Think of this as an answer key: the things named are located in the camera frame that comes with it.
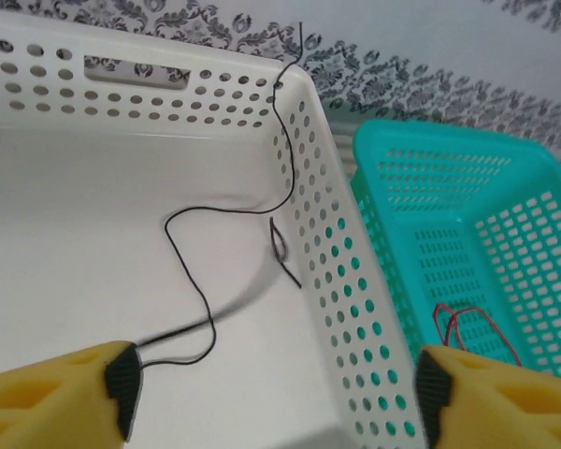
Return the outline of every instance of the wire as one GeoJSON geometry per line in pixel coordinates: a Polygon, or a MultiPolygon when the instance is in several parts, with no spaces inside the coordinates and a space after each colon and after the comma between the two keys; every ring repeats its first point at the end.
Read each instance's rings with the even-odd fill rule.
{"type": "MultiPolygon", "coordinates": [[[[289,189],[288,194],[276,206],[271,207],[269,209],[265,209],[265,210],[237,210],[237,209],[215,208],[215,207],[211,207],[211,206],[192,206],[192,207],[189,207],[189,208],[178,210],[166,219],[165,226],[164,226],[166,237],[168,238],[168,241],[169,241],[170,245],[172,246],[175,254],[177,255],[177,258],[179,259],[179,262],[180,262],[183,270],[185,271],[185,274],[187,275],[187,278],[189,279],[189,282],[192,284],[192,286],[194,287],[197,294],[200,295],[200,297],[202,298],[202,301],[204,303],[204,307],[206,308],[207,318],[206,318],[205,322],[204,322],[204,320],[202,320],[198,323],[193,323],[193,324],[188,325],[188,326],[174,328],[174,329],[168,330],[164,333],[161,333],[161,334],[155,335],[153,337],[147,338],[143,341],[140,341],[137,344],[137,348],[145,348],[147,346],[152,346],[153,344],[160,343],[160,342],[163,342],[165,340],[170,340],[170,339],[177,338],[177,337],[179,337],[183,334],[186,334],[188,332],[196,330],[198,327],[205,326],[205,325],[210,326],[211,331],[212,331],[212,338],[211,338],[211,341],[209,343],[208,348],[201,355],[197,356],[194,359],[187,360],[187,361],[179,361],[179,360],[173,360],[173,359],[152,360],[152,361],[144,363],[141,366],[142,369],[145,369],[147,367],[156,366],[156,365],[190,366],[190,365],[194,365],[196,363],[199,363],[212,352],[212,350],[214,349],[214,346],[216,345],[216,340],[217,340],[217,337],[218,337],[217,332],[216,332],[216,326],[214,324],[214,316],[212,315],[212,310],[210,308],[208,299],[206,298],[206,295],[204,294],[203,290],[200,288],[200,286],[198,285],[194,276],[192,275],[191,271],[189,270],[189,267],[187,267],[187,263],[185,262],[185,259],[181,255],[179,247],[177,246],[177,243],[172,238],[172,236],[170,234],[170,230],[169,230],[170,224],[175,219],[180,217],[182,214],[192,212],[192,211],[198,211],[198,210],[221,212],[221,213],[233,213],[233,214],[240,214],[240,215],[268,215],[269,213],[272,213],[275,210],[278,210],[282,206],[284,206],[287,203],[287,201],[289,201],[291,196],[293,195],[293,193],[295,191],[295,153],[294,153],[294,149],[293,149],[293,142],[291,141],[291,138],[289,137],[289,132],[287,130],[287,127],[284,124],[284,121],[282,120],[282,118],[281,118],[281,116],[280,116],[280,114],[277,110],[277,104],[276,103],[277,103],[277,91],[281,87],[281,78],[287,72],[287,70],[289,70],[289,68],[291,68],[293,65],[296,65],[301,60],[301,58],[303,57],[303,50],[304,50],[304,46],[303,46],[303,24],[302,24],[302,22],[300,22],[299,23],[299,53],[291,63],[289,63],[288,65],[286,65],[284,67],[284,69],[277,76],[277,78],[276,78],[276,80],[275,80],[275,82],[272,86],[272,110],[274,112],[274,115],[276,116],[276,118],[279,121],[280,128],[282,129],[284,135],[286,136],[287,146],[288,146],[289,155],[290,155],[291,188],[289,189]]],[[[295,275],[284,264],[284,262],[286,261],[286,259],[288,257],[288,249],[287,249],[287,244],[286,244],[286,241],[285,241],[284,237],[282,236],[280,230],[274,224],[274,220],[272,219],[272,217],[270,217],[270,219],[268,221],[268,224],[269,224],[269,228],[270,228],[270,239],[272,241],[272,247],[273,247],[274,255],[275,255],[276,259],[279,261],[283,270],[295,282],[295,284],[299,288],[301,288],[301,283],[297,280],[295,275]],[[276,243],[277,243],[276,238],[278,238],[279,241],[280,241],[280,244],[281,244],[281,247],[282,247],[281,251],[279,251],[279,249],[276,246],[276,243]]]]}
{"type": "Polygon", "coordinates": [[[498,325],[491,318],[491,316],[485,310],[481,309],[480,307],[469,306],[469,307],[466,307],[466,308],[464,308],[460,311],[454,311],[444,302],[440,302],[439,304],[437,304],[437,307],[435,307],[432,315],[433,315],[433,318],[434,318],[434,323],[437,326],[437,331],[439,332],[440,340],[442,341],[442,344],[445,345],[445,346],[450,345],[449,340],[451,339],[451,330],[454,328],[455,329],[455,338],[457,339],[457,343],[459,344],[459,347],[463,351],[468,350],[466,348],[466,345],[464,344],[463,338],[461,337],[461,332],[460,332],[460,329],[459,329],[459,317],[461,315],[463,315],[464,313],[470,313],[470,312],[473,312],[473,311],[481,314],[484,317],[484,319],[488,322],[488,324],[493,328],[493,330],[501,338],[503,343],[505,343],[505,345],[509,348],[509,350],[511,351],[511,355],[513,355],[513,358],[515,359],[515,363],[517,363],[520,367],[522,367],[524,365],[522,363],[522,359],[520,358],[520,356],[517,354],[517,352],[513,348],[513,345],[511,344],[511,342],[507,339],[507,337],[505,337],[505,334],[498,327],[498,325]],[[449,322],[447,323],[447,327],[446,327],[444,336],[442,335],[442,331],[440,330],[440,326],[439,326],[439,314],[442,310],[446,310],[451,315],[451,317],[449,318],[449,322]]]}

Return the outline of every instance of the damask wallpaper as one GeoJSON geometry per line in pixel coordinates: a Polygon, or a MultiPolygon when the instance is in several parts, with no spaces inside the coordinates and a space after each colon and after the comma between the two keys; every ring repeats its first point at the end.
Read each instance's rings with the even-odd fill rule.
{"type": "MultiPolygon", "coordinates": [[[[419,19],[408,16],[411,27],[400,40],[394,32],[393,38],[376,40],[382,30],[373,30],[369,18],[369,29],[359,26],[367,13],[385,10],[387,25],[402,21],[405,16],[388,0],[352,2],[353,7],[340,0],[317,6],[294,0],[212,1],[0,0],[0,8],[280,60],[296,55],[296,22],[303,18],[306,39],[300,64],[311,74],[331,123],[372,117],[458,123],[533,138],[561,158],[561,0],[462,0],[459,5],[467,3],[468,8],[460,12],[453,3],[439,0],[432,8],[442,8],[440,14],[433,15],[434,9],[426,5],[419,19]],[[472,7],[477,9],[467,14],[472,7]],[[343,16],[345,10],[352,10],[352,16],[343,16]],[[419,30],[428,25],[426,16],[437,32],[410,39],[416,24],[419,30]],[[452,35],[449,27],[455,25],[468,41],[437,37],[445,29],[452,35]],[[474,35],[475,27],[482,36],[474,35]],[[491,29],[503,32],[502,47],[491,43],[493,33],[484,31],[491,29]],[[428,39],[434,39],[434,51],[426,51],[428,39]],[[534,49],[536,42],[544,42],[544,49],[534,49]],[[453,45],[459,48],[453,51],[453,45]],[[520,59],[503,60],[507,50],[513,55],[524,52],[519,51],[520,59]]],[[[118,63],[86,60],[87,66],[108,71],[118,63]]],[[[180,73],[165,75],[174,82],[180,73]]],[[[137,64],[135,76],[155,76],[154,67],[137,64]]]]}

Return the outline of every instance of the red wire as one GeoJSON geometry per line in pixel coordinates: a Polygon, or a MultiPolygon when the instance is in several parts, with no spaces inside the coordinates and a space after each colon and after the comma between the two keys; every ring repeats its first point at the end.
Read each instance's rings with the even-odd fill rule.
{"type": "Polygon", "coordinates": [[[513,348],[511,342],[507,339],[507,337],[505,337],[505,334],[503,334],[501,329],[496,325],[495,321],[490,317],[490,315],[480,307],[470,306],[470,307],[466,307],[465,309],[462,309],[461,311],[454,311],[453,309],[451,309],[451,307],[449,307],[444,302],[440,302],[439,304],[437,304],[437,307],[435,307],[433,312],[433,318],[434,318],[435,325],[437,326],[437,331],[439,332],[440,340],[442,341],[442,344],[445,346],[449,346],[449,339],[451,338],[451,330],[454,327],[455,337],[457,338],[457,343],[459,344],[459,347],[463,351],[468,350],[466,348],[466,345],[464,344],[463,338],[461,336],[461,331],[459,329],[459,316],[471,311],[476,311],[477,313],[480,313],[484,317],[484,319],[488,322],[491,328],[497,333],[497,335],[503,340],[505,345],[509,348],[511,354],[513,355],[513,358],[515,358],[515,362],[520,367],[522,367],[524,365],[522,363],[522,359],[513,348]],[[451,315],[451,318],[449,318],[449,323],[447,323],[447,328],[445,330],[444,337],[442,335],[442,331],[440,330],[440,325],[439,325],[439,314],[442,310],[447,311],[451,315]]]}

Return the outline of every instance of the white plastic basket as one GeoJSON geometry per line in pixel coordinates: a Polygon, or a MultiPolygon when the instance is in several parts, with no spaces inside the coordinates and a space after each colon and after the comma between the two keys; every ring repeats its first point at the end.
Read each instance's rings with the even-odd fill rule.
{"type": "MultiPolygon", "coordinates": [[[[0,371],[202,317],[161,221],[286,195],[269,104],[282,63],[4,12],[1,41],[0,371]],[[90,80],[85,55],[191,74],[183,90],[90,80]]],[[[409,353],[314,86],[295,67],[282,82],[298,177],[275,218],[304,289],[270,256],[266,217],[180,219],[214,310],[263,297],[219,324],[202,363],[146,370],[130,447],[424,446],[409,353]]],[[[145,357],[208,342],[205,329],[145,357]]]]}

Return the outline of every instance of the basket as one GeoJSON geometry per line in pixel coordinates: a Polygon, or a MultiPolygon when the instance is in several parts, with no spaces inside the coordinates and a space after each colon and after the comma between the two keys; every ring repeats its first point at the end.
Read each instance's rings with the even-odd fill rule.
{"type": "MultiPolygon", "coordinates": [[[[411,356],[437,325],[478,307],[527,368],[561,377],[561,167],[540,145],[432,123],[362,125],[352,189],[411,356]]],[[[514,362],[479,313],[461,315],[471,352],[514,362]]]]}
{"type": "MultiPolygon", "coordinates": [[[[0,11],[0,371],[203,318],[162,220],[287,194],[270,104],[283,67],[0,11]],[[184,81],[92,66],[124,62],[184,81]]],[[[129,447],[424,446],[407,344],[313,83],[296,67],[282,83],[297,180],[274,218],[304,288],[273,259],[267,217],[178,220],[171,232],[213,310],[259,299],[220,322],[203,362],[146,370],[129,447]]],[[[209,339],[204,329],[143,356],[192,355],[209,339]]]]}

